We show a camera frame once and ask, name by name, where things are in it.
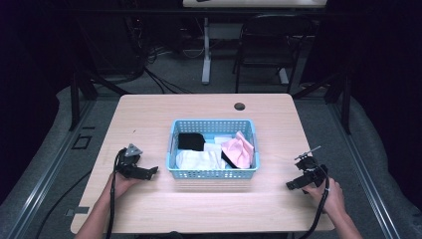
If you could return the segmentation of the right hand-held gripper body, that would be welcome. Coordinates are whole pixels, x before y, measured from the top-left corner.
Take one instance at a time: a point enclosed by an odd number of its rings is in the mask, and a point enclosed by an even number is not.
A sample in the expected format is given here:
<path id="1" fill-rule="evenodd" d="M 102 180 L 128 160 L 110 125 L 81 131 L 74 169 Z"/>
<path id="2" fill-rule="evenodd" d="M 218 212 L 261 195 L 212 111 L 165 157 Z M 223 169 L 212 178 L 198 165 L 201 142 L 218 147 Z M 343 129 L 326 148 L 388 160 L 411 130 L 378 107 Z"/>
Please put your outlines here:
<path id="1" fill-rule="evenodd" d="M 304 181 L 304 186 L 312 183 L 315 186 L 321 186 L 327 177 L 327 168 L 318 164 L 317 160 L 311 156 L 311 153 L 317 149 L 320 149 L 320 145 L 296 157 L 296 167 L 303 172 L 300 177 Z"/>

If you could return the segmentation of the large white cloth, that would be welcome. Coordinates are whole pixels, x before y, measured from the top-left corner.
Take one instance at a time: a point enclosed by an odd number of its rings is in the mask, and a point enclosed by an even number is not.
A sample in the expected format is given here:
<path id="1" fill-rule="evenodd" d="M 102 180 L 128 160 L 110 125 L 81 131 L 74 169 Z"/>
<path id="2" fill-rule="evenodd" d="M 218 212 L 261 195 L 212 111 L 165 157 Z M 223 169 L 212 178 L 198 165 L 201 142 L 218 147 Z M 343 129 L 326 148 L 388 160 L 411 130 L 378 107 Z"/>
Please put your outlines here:
<path id="1" fill-rule="evenodd" d="M 213 170 L 224 169 L 226 165 L 220 144 L 205 142 L 202 151 L 183 149 L 176 155 L 178 169 Z"/>

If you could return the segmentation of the light blue plastic basket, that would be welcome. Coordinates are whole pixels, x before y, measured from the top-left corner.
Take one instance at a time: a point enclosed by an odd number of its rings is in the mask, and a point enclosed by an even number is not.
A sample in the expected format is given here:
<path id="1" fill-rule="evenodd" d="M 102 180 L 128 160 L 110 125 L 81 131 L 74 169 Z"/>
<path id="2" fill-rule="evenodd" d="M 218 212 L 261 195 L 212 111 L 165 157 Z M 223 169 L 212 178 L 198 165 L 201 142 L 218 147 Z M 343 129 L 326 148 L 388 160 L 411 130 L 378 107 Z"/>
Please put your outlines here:
<path id="1" fill-rule="evenodd" d="M 180 133 L 201 133 L 205 142 L 214 143 L 215 135 L 231 134 L 235 137 L 240 131 L 254 147 L 252 165 L 247 169 L 183 170 L 176 166 L 176 155 L 183 149 L 178 148 Z M 260 167 L 260 154 L 257 146 L 255 125 L 250 119 L 176 119 L 171 127 L 166 155 L 166 167 L 175 179 L 250 179 Z"/>

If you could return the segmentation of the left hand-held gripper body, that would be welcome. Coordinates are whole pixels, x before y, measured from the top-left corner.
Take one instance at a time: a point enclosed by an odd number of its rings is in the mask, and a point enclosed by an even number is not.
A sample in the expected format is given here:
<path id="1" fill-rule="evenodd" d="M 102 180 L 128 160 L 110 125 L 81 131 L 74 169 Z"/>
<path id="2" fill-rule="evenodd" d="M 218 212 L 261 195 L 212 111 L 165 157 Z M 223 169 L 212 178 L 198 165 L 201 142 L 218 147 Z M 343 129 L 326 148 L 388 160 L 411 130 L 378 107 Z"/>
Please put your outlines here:
<path id="1" fill-rule="evenodd" d="M 149 171 L 137 166 L 142 151 L 130 143 L 124 147 L 116 156 L 115 171 L 126 178 L 143 179 Z"/>

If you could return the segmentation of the black cloth under pink cloth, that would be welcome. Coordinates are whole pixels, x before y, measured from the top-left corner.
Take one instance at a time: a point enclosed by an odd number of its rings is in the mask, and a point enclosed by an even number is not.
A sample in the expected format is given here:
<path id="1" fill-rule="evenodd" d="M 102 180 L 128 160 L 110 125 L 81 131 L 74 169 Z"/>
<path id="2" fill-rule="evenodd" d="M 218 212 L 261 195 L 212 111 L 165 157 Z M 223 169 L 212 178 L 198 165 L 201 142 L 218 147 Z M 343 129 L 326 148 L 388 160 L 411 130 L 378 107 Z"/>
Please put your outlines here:
<path id="1" fill-rule="evenodd" d="M 237 167 L 231 160 L 230 158 L 224 153 L 224 151 L 222 151 L 221 153 L 221 158 L 231 167 L 231 168 L 239 168 Z"/>

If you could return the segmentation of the black folding chair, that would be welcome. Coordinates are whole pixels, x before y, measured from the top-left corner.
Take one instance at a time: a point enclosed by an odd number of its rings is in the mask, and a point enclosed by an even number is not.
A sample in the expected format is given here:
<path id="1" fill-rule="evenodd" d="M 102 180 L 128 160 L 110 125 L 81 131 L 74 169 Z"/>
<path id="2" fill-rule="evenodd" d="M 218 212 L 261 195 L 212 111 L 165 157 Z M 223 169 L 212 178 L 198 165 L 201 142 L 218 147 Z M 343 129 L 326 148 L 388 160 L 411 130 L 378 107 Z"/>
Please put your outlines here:
<path id="1" fill-rule="evenodd" d="M 314 22 L 303 15 L 260 14 L 251 17 L 241 28 L 232 73 L 236 75 L 235 92 L 241 86 L 241 68 L 290 70 L 290 91 L 304 39 Z"/>

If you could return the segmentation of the black metal stand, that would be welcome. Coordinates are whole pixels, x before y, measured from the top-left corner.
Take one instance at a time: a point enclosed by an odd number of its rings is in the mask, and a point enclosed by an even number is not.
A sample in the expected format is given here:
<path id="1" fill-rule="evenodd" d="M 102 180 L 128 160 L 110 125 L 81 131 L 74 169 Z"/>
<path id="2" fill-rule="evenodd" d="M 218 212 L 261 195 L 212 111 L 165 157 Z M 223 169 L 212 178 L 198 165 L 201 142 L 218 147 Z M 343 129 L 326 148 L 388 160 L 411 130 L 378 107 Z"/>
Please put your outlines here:
<path id="1" fill-rule="evenodd" d="M 341 97 L 340 124 L 347 134 L 350 134 L 349 116 L 351 102 L 351 68 L 344 67 L 336 73 L 329 75 L 323 80 L 311 84 L 304 90 L 293 94 L 295 100 L 301 99 L 310 93 L 316 91 L 324 85 L 328 85 L 328 90 L 324 95 L 324 101 L 327 104 L 335 104 Z"/>
<path id="2" fill-rule="evenodd" d="M 81 120 L 80 94 L 83 94 L 88 101 L 95 101 L 97 99 L 98 92 L 94 87 L 94 83 L 99 83 L 120 96 L 128 95 L 128 91 L 107 81 L 93 71 L 90 71 L 81 65 L 77 65 L 70 84 L 72 110 L 70 130 L 74 130 Z"/>

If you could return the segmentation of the white desk with metal legs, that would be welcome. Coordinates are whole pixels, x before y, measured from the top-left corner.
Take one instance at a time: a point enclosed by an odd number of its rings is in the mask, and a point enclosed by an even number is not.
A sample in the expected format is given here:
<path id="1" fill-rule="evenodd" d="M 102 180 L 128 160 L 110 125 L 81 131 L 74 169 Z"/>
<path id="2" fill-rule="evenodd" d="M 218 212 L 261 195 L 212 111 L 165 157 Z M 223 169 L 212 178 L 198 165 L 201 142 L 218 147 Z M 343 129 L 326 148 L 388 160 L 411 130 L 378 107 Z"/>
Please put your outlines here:
<path id="1" fill-rule="evenodd" d="M 327 0 L 183 0 L 183 7 L 187 8 L 228 8 L 228 9 L 276 9 L 324 8 Z M 208 17 L 204 17 L 204 66 L 202 84 L 210 83 L 211 53 Z"/>

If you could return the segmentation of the person's right hand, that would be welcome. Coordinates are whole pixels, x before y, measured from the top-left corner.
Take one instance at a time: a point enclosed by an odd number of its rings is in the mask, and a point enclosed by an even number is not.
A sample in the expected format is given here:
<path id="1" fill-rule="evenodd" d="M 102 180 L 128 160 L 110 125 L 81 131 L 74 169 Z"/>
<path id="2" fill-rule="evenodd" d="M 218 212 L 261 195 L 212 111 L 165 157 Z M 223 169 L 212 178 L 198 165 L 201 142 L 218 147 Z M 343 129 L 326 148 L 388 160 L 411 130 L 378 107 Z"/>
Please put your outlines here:
<path id="1" fill-rule="evenodd" d="M 307 185 L 304 191 L 307 192 L 315 201 L 320 202 L 323 194 L 326 192 L 326 200 L 323 210 L 328 216 L 338 216 L 345 213 L 344 196 L 342 188 L 333 178 L 327 180 L 328 186 L 322 184 L 319 187 Z"/>

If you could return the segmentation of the grey tape strip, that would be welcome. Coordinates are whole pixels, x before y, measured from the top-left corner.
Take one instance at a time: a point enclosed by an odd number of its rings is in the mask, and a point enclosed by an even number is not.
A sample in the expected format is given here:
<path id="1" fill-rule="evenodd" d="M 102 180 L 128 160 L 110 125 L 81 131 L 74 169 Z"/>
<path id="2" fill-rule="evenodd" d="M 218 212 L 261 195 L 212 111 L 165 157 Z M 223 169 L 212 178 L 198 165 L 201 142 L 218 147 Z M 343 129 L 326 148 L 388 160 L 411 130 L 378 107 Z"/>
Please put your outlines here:
<path id="1" fill-rule="evenodd" d="M 73 217 L 76 214 L 87 214 L 89 212 L 90 208 L 89 207 L 75 207 L 75 208 L 70 208 L 65 212 L 65 215 L 67 217 Z"/>

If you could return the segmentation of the person's left hand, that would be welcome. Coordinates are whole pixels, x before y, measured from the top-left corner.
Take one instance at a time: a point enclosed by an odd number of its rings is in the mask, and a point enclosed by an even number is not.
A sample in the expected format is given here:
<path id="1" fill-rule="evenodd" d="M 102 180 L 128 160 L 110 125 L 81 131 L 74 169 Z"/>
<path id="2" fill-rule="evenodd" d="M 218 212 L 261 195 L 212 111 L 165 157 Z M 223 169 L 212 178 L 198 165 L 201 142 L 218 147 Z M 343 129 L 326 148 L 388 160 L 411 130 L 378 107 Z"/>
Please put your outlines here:
<path id="1" fill-rule="evenodd" d="M 108 182 L 104 189 L 106 197 L 110 197 L 111 187 L 114 186 L 114 199 L 120 198 L 124 195 L 132 186 L 138 184 L 140 179 L 125 178 L 120 173 L 112 173 L 109 176 Z"/>

